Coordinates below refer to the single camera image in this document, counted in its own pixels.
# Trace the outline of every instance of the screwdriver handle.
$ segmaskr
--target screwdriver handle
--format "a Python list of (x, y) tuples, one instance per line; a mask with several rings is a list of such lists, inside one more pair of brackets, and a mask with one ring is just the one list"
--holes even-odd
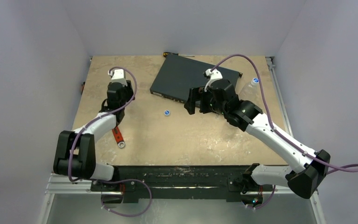
[(163, 56), (164, 56), (164, 57), (166, 57), (167, 55), (178, 55), (178, 56), (179, 56), (178, 53), (172, 53), (172, 52), (164, 52), (164, 53), (163, 53)]
[(172, 52), (164, 52), (163, 56), (166, 57), (167, 55), (178, 55), (178, 56), (183, 56), (183, 57), (194, 57), (194, 55), (180, 55), (178, 53), (172, 53)]

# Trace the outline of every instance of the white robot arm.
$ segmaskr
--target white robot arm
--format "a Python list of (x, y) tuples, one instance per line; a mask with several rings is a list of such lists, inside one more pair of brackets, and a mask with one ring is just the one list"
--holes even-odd
[[(239, 100), (234, 86), (223, 79), (216, 69), (207, 70), (204, 76), (209, 79), (205, 87), (190, 89), (189, 99), (185, 103), (189, 114), (194, 114), (195, 102), (200, 101), (201, 113), (223, 114), (231, 125), (255, 136), (288, 163), (288, 166), (254, 164), (246, 173), (253, 179), (255, 185), (272, 184), (290, 187), (299, 196), (310, 198), (326, 176), (327, 167), (305, 155), (312, 154), (327, 163), (330, 161), (330, 155), (324, 150), (316, 152), (305, 146), (274, 123), (272, 128), (267, 115), (252, 102)], [(276, 130), (300, 147), (304, 153), (300, 153), (278, 136)]]
[(114, 167), (96, 162), (95, 142), (112, 131), (122, 121), (124, 109), (116, 110), (130, 100), (133, 90), (131, 82), (125, 80), (123, 69), (113, 70), (109, 75), (111, 81), (108, 85), (107, 98), (103, 101), (101, 110), (93, 122), (73, 131), (60, 133), (53, 165), (56, 174), (68, 175), (69, 152), (74, 138), (81, 133), (76, 144), (79, 153), (73, 155), (71, 161), (73, 176), (83, 179), (112, 180), (115, 173)]

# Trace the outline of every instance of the purple cable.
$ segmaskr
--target purple cable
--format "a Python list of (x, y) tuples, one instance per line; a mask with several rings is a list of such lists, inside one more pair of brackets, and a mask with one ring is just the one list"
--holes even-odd
[(123, 216), (123, 217), (136, 217), (136, 216), (140, 216), (142, 215), (143, 213), (145, 213), (149, 208), (150, 208), (150, 205), (151, 205), (151, 201), (152, 201), (152, 198), (151, 198), (151, 190), (149, 188), (149, 186), (147, 186), (143, 181), (140, 181), (140, 180), (137, 180), (137, 179), (127, 179), (127, 180), (122, 180), (122, 181), (99, 181), (99, 182), (102, 182), (102, 183), (109, 183), (109, 184), (118, 184), (118, 183), (123, 183), (123, 182), (128, 182), (128, 181), (136, 181), (136, 182), (139, 182), (141, 184), (143, 184), (147, 191), (149, 192), (149, 197), (150, 197), (150, 200), (149, 200), (149, 203), (147, 204), (146, 208), (143, 209), (140, 213), (136, 213), (136, 214), (130, 214), (130, 215), (127, 215), (127, 214), (123, 214), (123, 213), (120, 213), (120, 212), (117, 212), (117, 211), (113, 211), (109, 208), (107, 208), (104, 204), (103, 204), (103, 200), (102, 200), (102, 197), (101, 197), (101, 204), (102, 204), (102, 207), (109, 211), (109, 212), (112, 212), (116, 215), (119, 215), (119, 216)]
[[(104, 117), (106, 117), (106, 116), (112, 115), (113, 113), (116, 113), (116, 112), (118, 112), (118, 111), (124, 109), (128, 104), (131, 103), (131, 101), (132, 101), (132, 100), (134, 99), (134, 97), (135, 97), (135, 94), (137, 93), (138, 85), (137, 85), (137, 80), (136, 80), (135, 76), (134, 76), (129, 70), (127, 70), (127, 69), (125, 69), (125, 68), (122, 68), (122, 67), (118, 67), (118, 66), (115, 66), (115, 67), (109, 69), (108, 74), (111, 73), (112, 70), (114, 70), (114, 69), (123, 69), (124, 71), (128, 72), (128, 73), (131, 75), (132, 79), (134, 80), (134, 94), (131, 96), (130, 100), (129, 100), (127, 103), (125, 103), (122, 107), (120, 107), (120, 108), (118, 108), (118, 109), (115, 109), (115, 110), (113, 110), (113, 111), (111, 111), (111, 112), (109, 112), (109, 113), (106, 113), (106, 114), (102, 115), (101, 117), (96, 117), (96, 118), (92, 119), (89, 123), (87, 123), (87, 124), (79, 131), (79, 133), (77, 133), (77, 135), (76, 135), (76, 137), (75, 137), (75, 139), (74, 139), (74, 141), (73, 141), (72, 147), (71, 147), (71, 149), (70, 149), (70, 154), (69, 154), (68, 178), (69, 178), (69, 180), (70, 180), (71, 182), (75, 182), (75, 181), (77, 181), (77, 180), (80, 179), (80, 178), (76, 178), (76, 179), (73, 179), (73, 178), (72, 178), (73, 152), (74, 152), (74, 150), (75, 150), (75, 148), (76, 148), (76, 143), (77, 143), (77, 141), (79, 140), (80, 135), (86, 130), (86, 128), (88, 128), (91, 124), (93, 124), (93, 123), (96, 122), (97, 120), (99, 120), (99, 119), (101, 119), (101, 118), (104, 118)], [(141, 211), (140, 213), (133, 214), (133, 215), (122, 214), (122, 213), (119, 213), (119, 212), (116, 212), (116, 211), (113, 211), (113, 210), (111, 210), (111, 209), (106, 208), (106, 207), (104, 206), (104, 204), (103, 204), (103, 207), (104, 207), (107, 211), (110, 211), (110, 212), (112, 212), (112, 213), (115, 213), (115, 214), (117, 214), (117, 215), (124, 216), (124, 217), (135, 217), (135, 216), (140, 216), (140, 215), (142, 215), (143, 213), (145, 213), (145, 212), (149, 209), (149, 207), (150, 207), (150, 205), (151, 205), (151, 202), (152, 202), (151, 191), (150, 191), (149, 186), (147, 186), (147, 185), (146, 185), (145, 183), (143, 183), (142, 181), (137, 180), (137, 179), (127, 179), (127, 180), (121, 180), (121, 181), (115, 181), (115, 182), (109, 182), (109, 181), (103, 181), (103, 180), (98, 180), (98, 181), (99, 181), (99, 182), (103, 182), (103, 183), (110, 183), (110, 184), (117, 184), (117, 183), (123, 183), (123, 182), (128, 182), (128, 181), (137, 181), (137, 182), (142, 183), (142, 184), (147, 188), (147, 190), (149, 191), (149, 196), (150, 196), (149, 204), (148, 204), (148, 205), (146, 206), (146, 208), (145, 208), (143, 211)]]
[(79, 131), (79, 133), (77, 133), (77, 135), (76, 135), (76, 137), (75, 137), (75, 139), (74, 139), (74, 141), (73, 141), (72, 147), (71, 147), (71, 149), (70, 149), (70, 154), (69, 154), (68, 178), (69, 178), (69, 180), (70, 180), (71, 182), (75, 182), (75, 181), (77, 181), (77, 180), (80, 179), (80, 178), (76, 178), (76, 179), (73, 179), (73, 178), (72, 178), (73, 152), (75, 151), (76, 143), (77, 143), (77, 141), (79, 140), (80, 135), (86, 130), (86, 128), (88, 128), (90, 125), (92, 125), (92, 124), (93, 124), (94, 122), (96, 122), (97, 120), (99, 120), (99, 119), (101, 119), (101, 118), (104, 118), (104, 117), (106, 117), (106, 116), (109, 116), (109, 115), (111, 115), (111, 114), (113, 114), (113, 113), (116, 113), (116, 112), (118, 112), (118, 111), (124, 109), (128, 104), (131, 103), (131, 101), (132, 101), (132, 100), (134, 99), (134, 97), (135, 97), (135, 94), (137, 93), (138, 85), (137, 85), (137, 79), (135, 78), (135, 76), (134, 76), (130, 71), (128, 71), (127, 69), (122, 68), (122, 67), (119, 67), (119, 66), (115, 66), (115, 67), (109, 69), (108, 74), (110, 74), (110, 72), (112, 72), (114, 69), (123, 69), (124, 71), (128, 72), (128, 73), (131, 75), (132, 79), (134, 80), (134, 94), (131, 96), (130, 100), (129, 100), (127, 103), (125, 103), (122, 107), (119, 107), (119, 108), (117, 108), (117, 109), (115, 109), (115, 110), (113, 110), (113, 111), (111, 111), (111, 112), (109, 112), (109, 113), (106, 113), (106, 114), (102, 115), (101, 117), (96, 117), (96, 118), (92, 119), (89, 123), (87, 123), (87, 124)]
[[(333, 168), (333, 169), (329, 170), (329, 171), (327, 172), (327, 174), (331, 174), (331, 173), (334, 173), (334, 172), (337, 172), (337, 171), (344, 171), (344, 172), (350, 172), (350, 173), (356, 173), (356, 172), (358, 172), (358, 168), (357, 168), (357, 169), (348, 169), (348, 168), (350, 168), (350, 167), (358, 167), (358, 163), (356, 163), (356, 164), (349, 164), (349, 165), (345, 165), (345, 166), (341, 166), (341, 167), (336, 166), (336, 165), (329, 164), (329, 163), (327, 163), (327, 162), (325, 162), (325, 161), (322, 161), (322, 160), (320, 160), (320, 159), (318, 159), (318, 158), (316, 158), (316, 157), (314, 157), (314, 156), (312, 156), (312, 155), (310, 155), (310, 154), (308, 154), (308, 153), (304, 153), (304, 152), (305, 152), (304, 150), (302, 150), (299, 146), (297, 146), (296, 144), (294, 144), (292, 141), (290, 141), (288, 138), (286, 138), (285, 136), (283, 136), (278, 130), (275, 129), (274, 123), (272, 122), (272, 119), (271, 119), (271, 114), (269, 113), (269, 108), (268, 108), (268, 106), (267, 106), (267, 101), (266, 101), (265, 96), (264, 96), (264, 89), (263, 89), (263, 85), (262, 85), (262, 79), (261, 79), (261, 77), (260, 77), (259, 71), (258, 71), (258, 69), (257, 69), (257, 67), (256, 67), (256, 65), (255, 65), (255, 63), (253, 63), (253, 61), (252, 61), (249, 57), (247, 57), (247, 56), (245, 56), (245, 55), (242, 55), (242, 54), (233, 54), (233, 55), (227, 56), (226, 58), (224, 58), (223, 60), (221, 60), (219, 63), (217, 63), (217, 64), (211, 69), (211, 71), (213, 71), (214, 69), (216, 69), (217, 67), (219, 67), (219, 66), (220, 66), (223, 62), (225, 62), (227, 59), (232, 58), (232, 57), (235, 57), (235, 56), (243, 57), (243, 58), (245, 58), (246, 60), (248, 60), (248, 61), (252, 64), (252, 66), (253, 66), (253, 68), (254, 68), (254, 70), (255, 70), (255, 72), (256, 72), (257, 78), (259, 79), (260, 90), (261, 90), (261, 93), (262, 93), (263, 104), (264, 104), (264, 107), (265, 107), (265, 109), (266, 109), (266, 114), (267, 114), (267, 118), (268, 118), (268, 123), (269, 123), (269, 125), (271, 126), (271, 128), (274, 130), (274, 132), (275, 132), (279, 137), (281, 137), (283, 140), (285, 140), (285, 142), (289, 143), (291, 146), (293, 146), (295, 149), (297, 149), (300, 153), (304, 154), (304, 155), (307, 156), (308, 158), (311, 158), (311, 159), (313, 159), (313, 160), (315, 160), (315, 161), (317, 161), (317, 162), (319, 162), (319, 163), (321, 163), (321, 164), (323, 164), (323, 165), (325, 165), (325, 166), (328, 166), (328, 167), (330, 167), (330, 168)], [(257, 207), (256, 209), (260, 209), (260, 208), (262, 208), (263, 206), (265, 206), (265, 205), (271, 200), (272, 196), (274, 195), (274, 192), (275, 192), (275, 186), (274, 186), (274, 189), (273, 189), (271, 195), (270, 195), (269, 198), (266, 200), (266, 202), (263, 203), (261, 206)]]
[(274, 185), (274, 187), (272, 188), (272, 192), (271, 192), (271, 194), (269, 195), (268, 199), (267, 199), (263, 204), (261, 204), (260, 206), (255, 207), (256, 210), (257, 210), (257, 209), (261, 209), (262, 207), (264, 207), (264, 206), (271, 200), (272, 196), (273, 196), (274, 193), (275, 193), (275, 188), (276, 188), (276, 186)]

